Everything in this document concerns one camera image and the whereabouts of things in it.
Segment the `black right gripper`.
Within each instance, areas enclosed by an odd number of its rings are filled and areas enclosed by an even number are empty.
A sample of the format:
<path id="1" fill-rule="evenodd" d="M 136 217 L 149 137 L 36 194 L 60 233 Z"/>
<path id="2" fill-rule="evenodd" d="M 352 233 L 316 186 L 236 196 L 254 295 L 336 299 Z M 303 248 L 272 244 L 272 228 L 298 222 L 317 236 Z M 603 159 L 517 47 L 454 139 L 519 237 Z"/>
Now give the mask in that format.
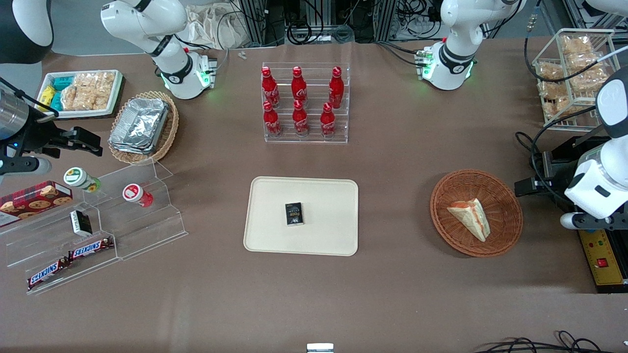
<path id="1" fill-rule="evenodd" d="M 60 149 L 70 151 L 85 151 L 101 157 L 101 137 L 82 127 L 75 126 L 70 130 L 70 139 L 61 141 L 65 130 L 58 128 L 52 120 L 39 123 L 38 119 L 45 118 L 37 109 L 30 109 L 25 127 L 20 138 L 20 155 L 35 153 L 59 158 Z"/>

